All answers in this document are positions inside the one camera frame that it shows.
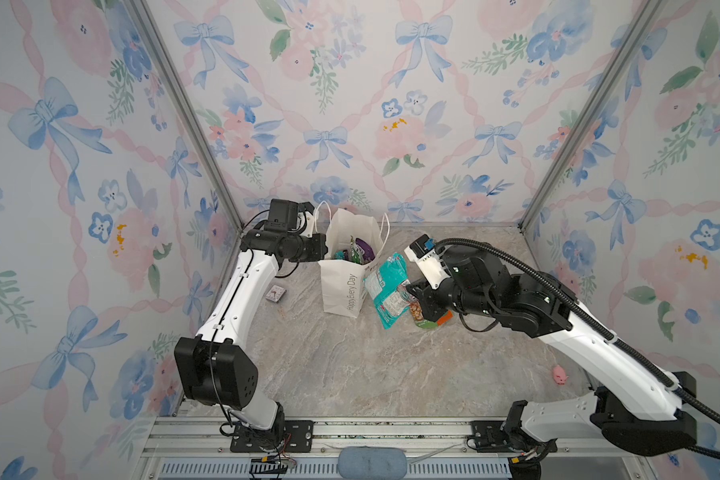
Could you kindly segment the white paper gift bag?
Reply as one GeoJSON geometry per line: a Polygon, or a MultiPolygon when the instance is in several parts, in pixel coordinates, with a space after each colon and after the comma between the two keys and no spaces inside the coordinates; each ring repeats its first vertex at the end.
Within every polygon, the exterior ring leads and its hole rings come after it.
{"type": "Polygon", "coordinates": [[[351,318],[359,315],[366,295],[364,279],[373,267],[384,260],[389,233],[387,214],[377,220],[343,209],[333,213],[326,231],[328,253],[318,262],[325,313],[351,318]],[[373,260],[358,264],[336,258],[340,251],[352,253],[352,242],[356,240],[362,240],[370,246],[373,260]]]}

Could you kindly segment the teal candy bag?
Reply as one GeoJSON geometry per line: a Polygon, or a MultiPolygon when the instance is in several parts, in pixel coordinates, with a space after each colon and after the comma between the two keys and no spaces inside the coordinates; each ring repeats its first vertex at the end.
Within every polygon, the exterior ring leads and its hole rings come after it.
{"type": "Polygon", "coordinates": [[[390,329],[411,304],[405,259],[399,253],[393,254],[370,271],[363,283],[383,328],[390,329]]]}

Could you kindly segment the purple candy bag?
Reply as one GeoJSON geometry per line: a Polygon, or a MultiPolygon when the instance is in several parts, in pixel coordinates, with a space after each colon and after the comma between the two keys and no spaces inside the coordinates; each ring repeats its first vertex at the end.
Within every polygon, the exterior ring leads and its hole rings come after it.
{"type": "Polygon", "coordinates": [[[365,243],[364,248],[366,249],[367,259],[369,260],[368,263],[370,263],[375,259],[375,251],[373,250],[372,246],[368,242],[366,242],[364,240],[362,240],[362,241],[365,243]]]}

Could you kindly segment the green Fox's candy bag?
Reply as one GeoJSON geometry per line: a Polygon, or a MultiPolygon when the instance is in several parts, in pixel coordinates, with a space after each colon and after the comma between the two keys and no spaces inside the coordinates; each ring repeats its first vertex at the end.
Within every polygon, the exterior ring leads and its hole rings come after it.
{"type": "Polygon", "coordinates": [[[348,260],[358,265],[367,264],[369,260],[367,259],[364,245],[365,243],[361,239],[351,237],[348,249],[348,260]]]}

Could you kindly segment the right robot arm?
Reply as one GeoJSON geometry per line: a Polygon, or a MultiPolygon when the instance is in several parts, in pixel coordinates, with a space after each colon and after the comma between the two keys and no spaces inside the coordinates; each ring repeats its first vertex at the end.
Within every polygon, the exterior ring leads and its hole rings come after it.
{"type": "Polygon", "coordinates": [[[478,451],[516,451],[543,457],[560,439],[604,439],[631,454],[653,457],[692,447],[696,420],[682,409],[674,388],[685,375],[637,360],[618,346],[618,337],[589,317],[575,294],[555,277],[467,239],[437,247],[423,235],[405,250],[422,279],[407,286],[426,320],[447,313],[476,315],[555,348],[594,375],[598,387],[572,400],[512,404],[498,427],[475,431],[478,451]]]}

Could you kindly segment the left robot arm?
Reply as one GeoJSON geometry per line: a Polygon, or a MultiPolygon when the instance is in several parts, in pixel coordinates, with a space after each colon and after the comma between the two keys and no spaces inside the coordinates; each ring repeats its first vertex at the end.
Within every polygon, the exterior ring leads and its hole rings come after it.
{"type": "Polygon", "coordinates": [[[328,248],[312,203],[274,199],[265,213],[242,234],[224,293],[197,333],[178,340],[174,358],[186,398],[220,407],[229,424],[275,449],[285,441],[284,411],[258,385],[258,368],[246,353],[248,334],[282,265],[319,262],[328,248]]]}

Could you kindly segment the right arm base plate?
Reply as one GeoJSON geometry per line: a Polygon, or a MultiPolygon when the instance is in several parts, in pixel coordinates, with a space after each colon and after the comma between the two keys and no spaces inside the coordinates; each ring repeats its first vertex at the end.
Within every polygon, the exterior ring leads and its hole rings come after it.
{"type": "Polygon", "coordinates": [[[555,453],[555,440],[541,442],[533,439],[522,428],[519,421],[474,420],[470,422],[471,435],[468,444],[478,453],[555,453]]]}

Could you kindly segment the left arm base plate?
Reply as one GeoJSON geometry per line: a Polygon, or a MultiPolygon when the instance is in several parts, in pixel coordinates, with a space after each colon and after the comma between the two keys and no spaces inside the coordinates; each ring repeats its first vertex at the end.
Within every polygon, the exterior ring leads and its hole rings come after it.
{"type": "Polygon", "coordinates": [[[232,453],[309,453],[315,423],[310,420],[276,420],[269,430],[236,425],[230,440],[232,453]]]}

